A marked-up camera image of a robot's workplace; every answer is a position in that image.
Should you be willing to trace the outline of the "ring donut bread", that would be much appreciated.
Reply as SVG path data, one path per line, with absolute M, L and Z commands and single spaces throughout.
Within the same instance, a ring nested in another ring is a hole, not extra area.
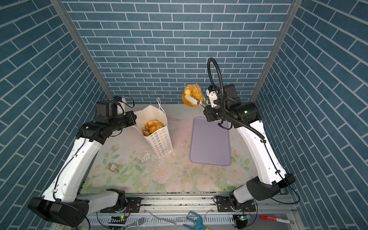
M 151 121 L 148 121 L 146 124 L 145 124 L 145 129 L 147 131 L 150 130 L 151 127 L 156 127 L 158 124 L 161 124 L 161 122 L 157 121 L 157 120 L 151 120 Z

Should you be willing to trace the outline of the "small croissant bread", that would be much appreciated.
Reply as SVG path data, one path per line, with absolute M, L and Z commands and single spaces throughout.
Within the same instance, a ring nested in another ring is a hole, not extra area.
M 151 132 L 149 130 L 144 130 L 143 131 L 143 135 L 146 136 L 146 137 L 148 137 L 148 136 L 151 135 Z

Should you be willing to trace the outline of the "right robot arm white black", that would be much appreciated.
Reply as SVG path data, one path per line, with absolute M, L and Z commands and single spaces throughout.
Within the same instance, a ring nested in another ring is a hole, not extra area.
M 234 210 L 241 210 L 246 202 L 254 199 L 262 201 L 272 198 L 281 189 L 295 183 L 295 176 L 287 173 L 279 163 L 265 135 L 264 124 L 255 104 L 239 104 L 224 112 L 219 105 L 208 105 L 204 115 L 208 122 L 229 122 L 244 139 L 256 165 L 257 176 L 230 192 L 229 200 Z

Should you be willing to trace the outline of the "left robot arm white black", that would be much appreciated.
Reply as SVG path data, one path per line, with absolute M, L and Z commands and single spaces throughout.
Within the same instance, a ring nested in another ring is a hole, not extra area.
M 45 221 L 78 227 L 87 216 L 103 209 L 124 212 L 127 208 L 125 193 L 108 189 L 94 195 L 79 195 L 90 165 L 98 151 L 114 131 L 135 125 L 136 115 L 127 111 L 103 118 L 100 123 L 86 122 L 76 135 L 67 161 L 51 185 L 40 197 L 33 197 L 28 209 Z

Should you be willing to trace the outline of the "large twisted ring bread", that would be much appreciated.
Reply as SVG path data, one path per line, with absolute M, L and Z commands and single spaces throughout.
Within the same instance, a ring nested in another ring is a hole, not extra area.
M 191 102 L 189 99 L 186 99 L 186 96 L 196 99 L 196 102 Z M 182 93 L 182 100 L 184 104 L 189 107 L 199 107 L 198 103 L 206 103 L 205 97 L 202 94 L 201 87 L 197 84 L 190 84 L 185 87 L 185 90 Z

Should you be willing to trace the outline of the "round ridged bun bread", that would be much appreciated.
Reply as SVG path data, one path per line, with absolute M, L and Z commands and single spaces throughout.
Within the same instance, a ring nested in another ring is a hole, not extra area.
M 163 128 L 163 124 L 155 123 L 153 126 L 151 126 L 149 128 L 149 132 L 152 134 L 152 133 L 156 132 L 158 129 L 161 129 L 161 128 Z

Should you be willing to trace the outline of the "white paper gift bag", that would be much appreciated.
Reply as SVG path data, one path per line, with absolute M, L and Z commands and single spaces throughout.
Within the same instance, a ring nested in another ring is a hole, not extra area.
M 152 150 L 156 153 L 157 157 L 161 158 L 170 153 L 173 150 L 173 146 L 168 130 L 167 116 L 161 106 L 160 98 L 157 98 L 157 103 L 159 107 L 149 105 L 144 109 L 135 112 L 134 114 L 137 116 L 136 129 L 149 143 Z M 157 120 L 161 122 L 163 124 L 163 128 L 158 129 L 156 132 L 146 137 L 143 135 L 143 131 L 146 130 L 145 124 L 151 120 Z

